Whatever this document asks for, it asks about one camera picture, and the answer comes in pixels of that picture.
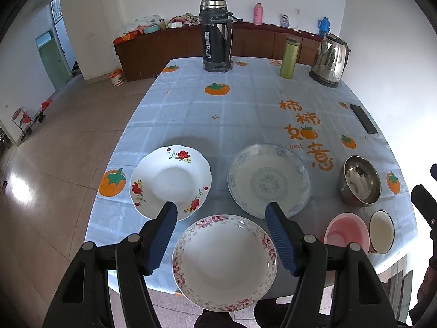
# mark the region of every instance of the black cell phone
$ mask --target black cell phone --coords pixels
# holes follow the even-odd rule
[[[350,105],[350,108],[352,109],[353,113],[358,117],[358,120],[363,125],[364,129],[368,134],[378,134],[378,131],[376,130],[373,123],[370,121],[369,117],[367,117],[364,110],[358,106],[358,105]]]

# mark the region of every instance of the white bucket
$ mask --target white bucket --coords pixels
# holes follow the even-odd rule
[[[112,81],[112,84],[114,86],[119,86],[121,84],[123,84],[123,74],[122,74],[122,70],[121,69],[117,69],[115,70],[110,76],[109,78]]]

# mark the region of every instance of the brown wooden cabinet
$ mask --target brown wooden cabinet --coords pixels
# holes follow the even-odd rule
[[[282,59],[287,34],[301,39],[298,63],[312,65],[322,38],[274,25],[232,25],[232,56]],[[127,81],[157,77],[171,59],[202,56],[202,27],[190,26],[140,35],[115,45]]]

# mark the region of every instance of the tablecloth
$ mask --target tablecloth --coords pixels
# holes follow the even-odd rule
[[[405,180],[370,115],[379,133],[376,136],[366,133],[350,109],[350,104],[362,104],[349,87],[343,81],[336,89],[317,83],[309,77],[306,65],[297,64],[293,78],[287,80],[279,76],[280,61],[243,57],[233,61],[233,69],[227,73],[205,71],[198,57],[170,61],[137,107],[107,166],[107,170],[122,168],[129,180],[144,156],[170,145],[197,149],[211,166],[212,184],[206,201],[192,216],[177,223],[161,266],[146,277],[147,286],[169,293],[177,290],[171,266],[175,243],[185,229],[203,217],[236,214],[267,230],[265,220],[251,216],[234,202],[227,185],[232,159],[255,143],[288,147],[309,169],[311,199],[292,217],[305,233],[323,238],[329,222],[343,212],[359,215],[368,225],[371,215],[383,209],[393,219],[395,242],[385,255],[369,254],[370,261],[381,273],[407,254],[417,236],[417,225]],[[369,160],[381,178],[381,198],[368,208],[349,207],[339,197],[338,174],[351,155]],[[398,178],[400,190],[387,174]],[[116,243],[139,232],[146,221],[131,201],[127,181],[116,196],[97,194],[86,241]],[[111,271],[109,278],[110,287],[118,291],[116,272]],[[296,283],[279,263],[266,298],[292,295]]]

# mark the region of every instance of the silver screw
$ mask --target silver screw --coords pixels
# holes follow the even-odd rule
[[[138,240],[139,240],[138,234],[131,234],[130,236],[128,236],[128,241],[131,243],[138,242]]]
[[[86,242],[84,245],[82,245],[83,250],[91,250],[94,247],[93,242]]]
[[[306,234],[303,237],[303,240],[307,243],[315,243],[315,236],[311,235],[311,234]]]
[[[361,249],[361,247],[360,247],[360,245],[358,243],[350,243],[350,248],[353,251],[360,251],[360,249]]]

